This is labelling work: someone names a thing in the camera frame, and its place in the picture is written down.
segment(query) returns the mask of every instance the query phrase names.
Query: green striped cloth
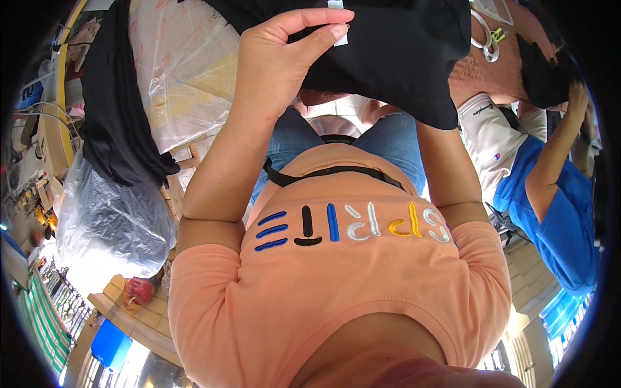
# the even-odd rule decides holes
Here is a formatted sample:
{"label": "green striped cloth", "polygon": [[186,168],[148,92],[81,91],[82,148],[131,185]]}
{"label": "green striped cloth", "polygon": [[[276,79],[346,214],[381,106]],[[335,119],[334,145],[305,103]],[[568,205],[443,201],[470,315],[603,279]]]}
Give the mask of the green striped cloth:
{"label": "green striped cloth", "polygon": [[30,291],[22,290],[17,296],[17,309],[33,344],[60,376],[69,357],[69,338],[38,271],[30,277]]}

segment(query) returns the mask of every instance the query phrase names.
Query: red bag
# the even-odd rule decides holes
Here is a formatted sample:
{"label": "red bag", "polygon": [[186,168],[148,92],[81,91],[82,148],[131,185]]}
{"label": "red bag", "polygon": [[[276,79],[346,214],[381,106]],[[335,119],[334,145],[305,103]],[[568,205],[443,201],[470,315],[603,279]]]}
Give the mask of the red bag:
{"label": "red bag", "polygon": [[137,310],[148,305],[155,295],[155,287],[148,279],[133,277],[125,282],[123,288],[123,300],[125,309]]}

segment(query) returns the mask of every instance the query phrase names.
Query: black strap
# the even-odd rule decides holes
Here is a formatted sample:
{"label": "black strap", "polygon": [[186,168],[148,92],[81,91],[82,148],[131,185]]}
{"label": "black strap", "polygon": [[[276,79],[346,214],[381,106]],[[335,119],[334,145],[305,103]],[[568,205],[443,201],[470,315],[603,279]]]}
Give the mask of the black strap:
{"label": "black strap", "polygon": [[336,173],[354,172],[354,173],[366,174],[366,175],[368,175],[368,176],[370,176],[372,178],[379,179],[380,181],[386,182],[388,184],[392,184],[393,186],[398,187],[399,189],[405,191],[403,186],[401,186],[401,183],[399,183],[395,179],[389,177],[388,175],[384,174],[383,172],[381,172],[379,170],[376,170],[376,169],[373,169],[373,168],[368,168],[368,167],[334,166],[334,167],[330,167],[330,168],[324,168],[324,169],[320,169],[320,170],[317,170],[317,171],[313,171],[313,172],[308,173],[308,174],[306,174],[304,176],[290,176],[290,175],[281,174],[278,171],[276,171],[275,169],[273,169],[271,167],[271,159],[267,158],[265,160],[265,164],[263,165],[263,169],[268,174],[268,179],[270,181],[276,183],[277,185],[281,186],[281,187],[287,186],[288,184],[292,184],[292,183],[300,181],[302,179],[311,178],[313,176],[322,176],[322,175],[330,175],[330,174],[336,174]]}

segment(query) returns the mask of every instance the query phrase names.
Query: pink shirt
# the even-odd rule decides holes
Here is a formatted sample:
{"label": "pink shirt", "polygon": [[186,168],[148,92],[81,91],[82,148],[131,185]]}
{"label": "pink shirt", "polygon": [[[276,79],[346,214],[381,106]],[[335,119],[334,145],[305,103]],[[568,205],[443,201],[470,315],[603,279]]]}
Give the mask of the pink shirt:
{"label": "pink shirt", "polygon": [[351,146],[312,148],[282,173],[335,165],[380,169],[406,191],[360,173],[270,182],[239,255],[200,245],[176,257],[171,332],[200,386],[287,387],[339,327],[376,312],[419,322],[449,365],[473,368],[497,345],[511,291],[494,228],[449,230],[399,168]]}

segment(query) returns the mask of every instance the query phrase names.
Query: clear plastic sheet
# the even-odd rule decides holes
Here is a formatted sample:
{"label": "clear plastic sheet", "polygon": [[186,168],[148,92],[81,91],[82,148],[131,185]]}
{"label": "clear plastic sheet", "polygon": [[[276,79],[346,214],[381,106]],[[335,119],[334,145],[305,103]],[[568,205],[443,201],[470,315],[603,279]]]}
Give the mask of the clear plastic sheet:
{"label": "clear plastic sheet", "polygon": [[101,292],[116,274],[152,277],[175,240],[175,224],[154,189],[121,187],[100,177],[78,151],[64,184],[57,250],[82,295]]}
{"label": "clear plastic sheet", "polygon": [[215,135],[235,89],[239,34],[201,0],[133,0],[129,39],[160,152]]}

